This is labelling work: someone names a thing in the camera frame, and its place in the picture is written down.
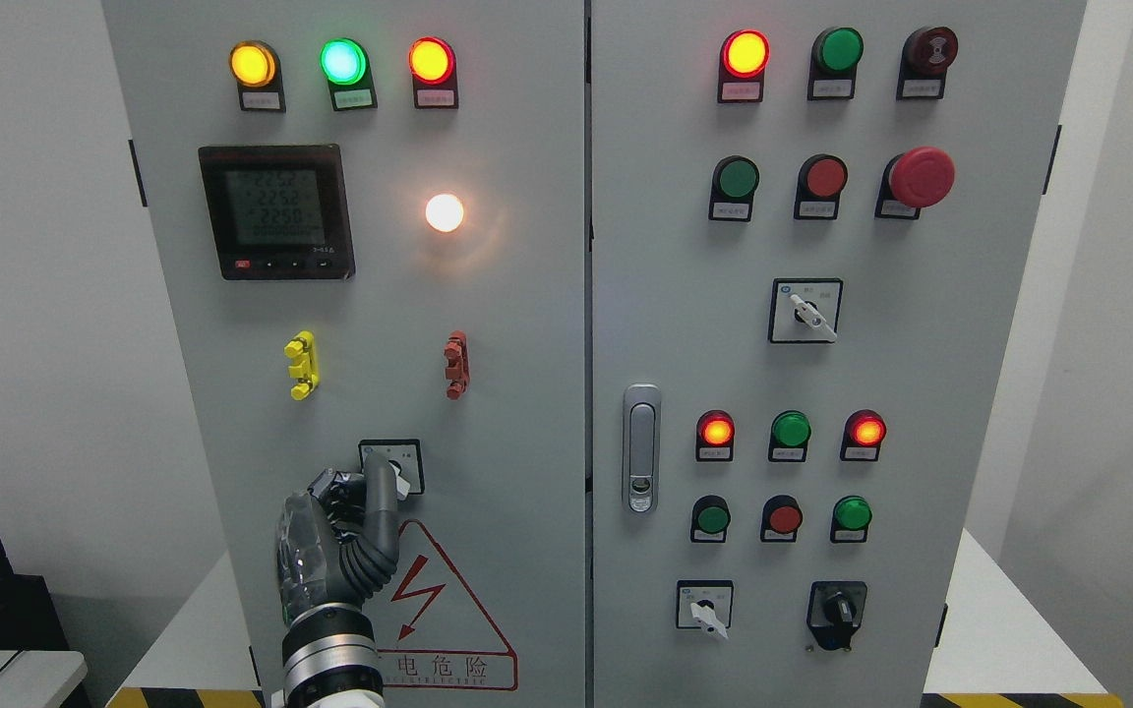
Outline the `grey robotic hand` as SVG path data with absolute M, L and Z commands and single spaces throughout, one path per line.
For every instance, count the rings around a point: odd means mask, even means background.
M 327 602 L 361 608 L 397 573 L 397 466 L 378 453 L 359 472 L 325 469 L 286 498 L 276 527 L 283 621 L 293 624 Z

